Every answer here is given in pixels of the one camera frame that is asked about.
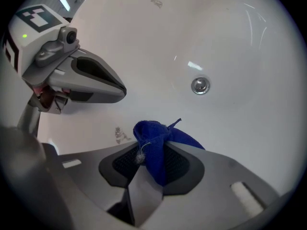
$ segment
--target sink drain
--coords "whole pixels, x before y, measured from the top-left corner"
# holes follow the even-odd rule
[[[205,94],[210,89],[209,80],[203,77],[199,77],[193,80],[191,88],[196,94]]]

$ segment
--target white sink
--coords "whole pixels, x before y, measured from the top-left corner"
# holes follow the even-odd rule
[[[118,144],[117,127],[123,143],[140,120],[182,118],[177,128],[280,194],[295,186],[306,161],[306,48],[278,0],[86,0],[71,26],[127,96],[43,113],[40,141],[61,154],[96,150]],[[202,76],[211,87],[197,95]]]

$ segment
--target metal drain cover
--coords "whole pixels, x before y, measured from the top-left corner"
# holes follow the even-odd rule
[[[198,77],[193,80],[191,88],[196,94],[205,94],[210,89],[210,82],[206,78]]]

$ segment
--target blue cloth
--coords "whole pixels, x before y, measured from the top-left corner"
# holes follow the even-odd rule
[[[202,145],[188,134],[174,128],[181,121],[178,119],[170,126],[165,126],[157,121],[140,121],[133,128],[133,134],[145,154],[145,165],[148,172],[161,186],[165,185],[164,149],[166,141],[175,141],[186,145],[204,149]]]

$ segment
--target sink basin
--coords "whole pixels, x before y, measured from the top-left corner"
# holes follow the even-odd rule
[[[60,154],[134,140],[140,120],[188,133],[278,193],[305,167],[306,48],[278,0],[86,0],[72,27],[102,57],[127,96],[114,104],[68,103],[42,113],[38,138]],[[205,94],[191,83],[204,77]]]

